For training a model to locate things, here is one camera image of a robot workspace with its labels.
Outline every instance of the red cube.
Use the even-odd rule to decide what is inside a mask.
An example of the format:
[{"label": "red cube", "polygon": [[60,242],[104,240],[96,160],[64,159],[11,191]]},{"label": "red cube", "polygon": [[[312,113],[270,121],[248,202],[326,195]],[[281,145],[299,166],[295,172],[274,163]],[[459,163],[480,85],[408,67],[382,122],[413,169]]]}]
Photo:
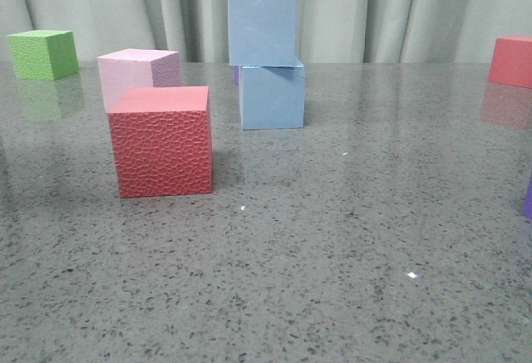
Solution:
[{"label": "red cube", "polygon": [[209,87],[129,89],[107,118],[121,197],[212,191]]},{"label": "red cube", "polygon": [[510,35],[497,38],[488,79],[532,88],[532,37]]}]

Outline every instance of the speckled gray countertop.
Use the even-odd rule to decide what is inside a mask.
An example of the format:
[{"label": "speckled gray countertop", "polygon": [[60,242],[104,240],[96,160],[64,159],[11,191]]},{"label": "speckled gray countertop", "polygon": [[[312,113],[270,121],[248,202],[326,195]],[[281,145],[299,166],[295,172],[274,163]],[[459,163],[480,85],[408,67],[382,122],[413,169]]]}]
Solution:
[{"label": "speckled gray countertop", "polygon": [[3,63],[0,361],[530,363],[532,91],[487,71],[309,65],[303,129],[242,131],[185,64],[214,192],[120,199],[94,65]]}]

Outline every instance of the green cube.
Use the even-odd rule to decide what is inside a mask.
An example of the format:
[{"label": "green cube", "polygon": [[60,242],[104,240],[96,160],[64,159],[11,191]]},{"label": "green cube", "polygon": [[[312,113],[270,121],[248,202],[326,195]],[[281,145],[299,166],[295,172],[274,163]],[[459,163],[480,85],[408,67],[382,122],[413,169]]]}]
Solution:
[{"label": "green cube", "polygon": [[72,31],[28,31],[7,35],[15,75],[57,79],[79,71]]}]

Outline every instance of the blue cube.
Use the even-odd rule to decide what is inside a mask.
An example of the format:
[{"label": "blue cube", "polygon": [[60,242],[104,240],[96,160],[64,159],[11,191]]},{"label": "blue cube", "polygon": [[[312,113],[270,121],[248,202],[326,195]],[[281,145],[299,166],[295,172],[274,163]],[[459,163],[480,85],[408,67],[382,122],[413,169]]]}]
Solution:
[{"label": "blue cube", "polygon": [[241,66],[239,99],[242,129],[303,126],[305,66]]},{"label": "blue cube", "polygon": [[228,0],[231,66],[297,66],[298,0]]}]

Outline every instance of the foam block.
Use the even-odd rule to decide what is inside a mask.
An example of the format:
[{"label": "foam block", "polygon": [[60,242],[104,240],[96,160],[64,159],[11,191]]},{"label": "foam block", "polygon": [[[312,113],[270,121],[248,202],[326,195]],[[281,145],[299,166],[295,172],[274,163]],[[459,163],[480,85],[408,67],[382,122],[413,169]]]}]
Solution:
[{"label": "foam block", "polygon": [[237,66],[233,67],[233,82],[235,85],[239,84],[239,68]]},{"label": "foam block", "polygon": [[532,178],[529,181],[529,187],[526,190],[525,202],[523,203],[523,215],[532,218]]},{"label": "foam block", "polygon": [[296,66],[297,0],[228,0],[229,64]]},{"label": "foam block", "polygon": [[72,31],[14,33],[7,35],[7,43],[19,78],[52,80],[80,69]]},{"label": "foam block", "polygon": [[132,87],[181,86],[180,54],[125,49],[98,57],[101,92],[108,111]]},{"label": "foam block", "polygon": [[492,82],[532,88],[532,37],[497,38],[488,78]]},{"label": "foam block", "polygon": [[239,84],[242,129],[303,126],[305,66],[241,66]]},{"label": "foam block", "polygon": [[211,192],[209,87],[129,89],[107,117],[121,197]]}]

